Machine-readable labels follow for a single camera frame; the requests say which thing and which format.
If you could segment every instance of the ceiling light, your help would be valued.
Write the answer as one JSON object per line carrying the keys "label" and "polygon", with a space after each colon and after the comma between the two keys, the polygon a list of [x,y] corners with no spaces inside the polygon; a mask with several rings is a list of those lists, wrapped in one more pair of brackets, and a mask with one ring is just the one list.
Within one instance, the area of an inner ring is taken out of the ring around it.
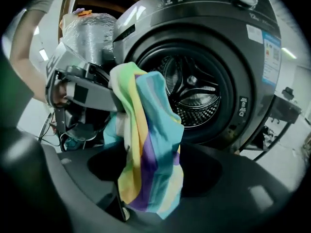
{"label": "ceiling light", "polygon": [[45,52],[44,49],[41,49],[41,50],[39,51],[39,53],[41,54],[42,59],[43,59],[44,61],[46,61],[46,60],[49,59],[48,56],[47,56],[47,53]]}
{"label": "ceiling light", "polygon": [[291,56],[293,59],[297,59],[295,55],[293,55],[287,48],[282,48],[284,52],[286,52],[289,56]]}
{"label": "ceiling light", "polygon": [[37,34],[40,34],[39,26],[36,27],[35,32],[34,32],[34,35],[37,35]]}

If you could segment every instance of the white floor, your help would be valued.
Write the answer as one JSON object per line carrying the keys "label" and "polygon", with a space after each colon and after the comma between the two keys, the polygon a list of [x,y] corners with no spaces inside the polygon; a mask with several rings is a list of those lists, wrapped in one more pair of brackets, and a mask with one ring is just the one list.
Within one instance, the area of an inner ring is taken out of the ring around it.
{"label": "white floor", "polygon": [[[285,126],[285,122],[281,121],[280,124],[277,124],[276,120],[271,122],[270,118],[267,120],[266,126],[277,135]],[[279,143],[258,160],[263,168],[279,179],[291,191],[295,190],[300,184],[306,170],[300,149],[310,132],[310,125],[305,122],[302,116],[299,116],[297,122],[290,126]],[[244,150],[241,155],[254,159],[260,153],[261,151]]]}

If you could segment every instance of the plastic-wrapped object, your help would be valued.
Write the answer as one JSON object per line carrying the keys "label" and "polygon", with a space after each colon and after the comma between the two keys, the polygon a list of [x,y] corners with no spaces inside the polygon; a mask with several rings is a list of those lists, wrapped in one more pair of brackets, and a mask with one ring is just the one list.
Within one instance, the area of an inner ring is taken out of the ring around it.
{"label": "plastic-wrapped object", "polygon": [[109,14],[79,17],[65,28],[63,42],[88,62],[103,65],[113,58],[112,34],[116,19]]}

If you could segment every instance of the multicolored striped fabric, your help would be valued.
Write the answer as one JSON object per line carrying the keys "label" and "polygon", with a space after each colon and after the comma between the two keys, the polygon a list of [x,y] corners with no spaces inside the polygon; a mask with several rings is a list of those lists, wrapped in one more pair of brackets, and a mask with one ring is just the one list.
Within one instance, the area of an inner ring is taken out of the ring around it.
{"label": "multicolored striped fabric", "polygon": [[126,111],[113,115],[104,130],[106,146],[124,137],[128,150],[118,179],[121,199],[130,208],[166,218],[180,200],[184,127],[170,107],[165,80],[159,72],[127,63],[111,70],[110,82]]}

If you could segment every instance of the front-loading washing machine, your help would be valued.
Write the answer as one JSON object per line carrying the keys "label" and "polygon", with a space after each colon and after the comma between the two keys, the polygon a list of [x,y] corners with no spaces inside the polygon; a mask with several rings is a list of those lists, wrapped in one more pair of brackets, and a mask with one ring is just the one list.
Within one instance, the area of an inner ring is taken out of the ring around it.
{"label": "front-loading washing machine", "polygon": [[140,0],[117,21],[117,64],[166,80],[183,141],[239,149],[265,116],[281,63],[269,0]]}

